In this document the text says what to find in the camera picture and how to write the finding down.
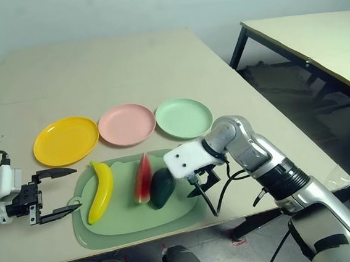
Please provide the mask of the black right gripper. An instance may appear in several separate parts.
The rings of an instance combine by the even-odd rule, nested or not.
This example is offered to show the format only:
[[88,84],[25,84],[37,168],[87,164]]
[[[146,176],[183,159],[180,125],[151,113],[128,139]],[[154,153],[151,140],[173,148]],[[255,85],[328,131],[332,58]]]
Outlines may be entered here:
[[188,194],[188,198],[197,197],[198,195],[204,194],[205,186],[214,185],[219,182],[219,177],[214,171],[215,165],[204,166],[200,169],[195,170],[194,173],[202,176],[206,174],[207,178],[203,185],[194,184],[194,189]]

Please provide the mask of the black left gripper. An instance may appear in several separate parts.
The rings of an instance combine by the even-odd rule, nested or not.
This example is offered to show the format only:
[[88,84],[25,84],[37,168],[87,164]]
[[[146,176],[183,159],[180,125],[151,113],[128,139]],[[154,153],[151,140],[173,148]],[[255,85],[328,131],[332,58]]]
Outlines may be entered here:
[[30,225],[50,223],[69,215],[80,208],[81,204],[76,203],[75,205],[56,208],[50,214],[41,216],[43,202],[38,184],[40,184],[43,178],[61,178],[62,176],[68,176],[75,172],[77,172],[77,170],[62,167],[37,171],[36,174],[32,176],[31,182],[22,185],[20,193],[12,200],[12,203],[6,205],[7,215],[17,218],[28,215],[30,217]]

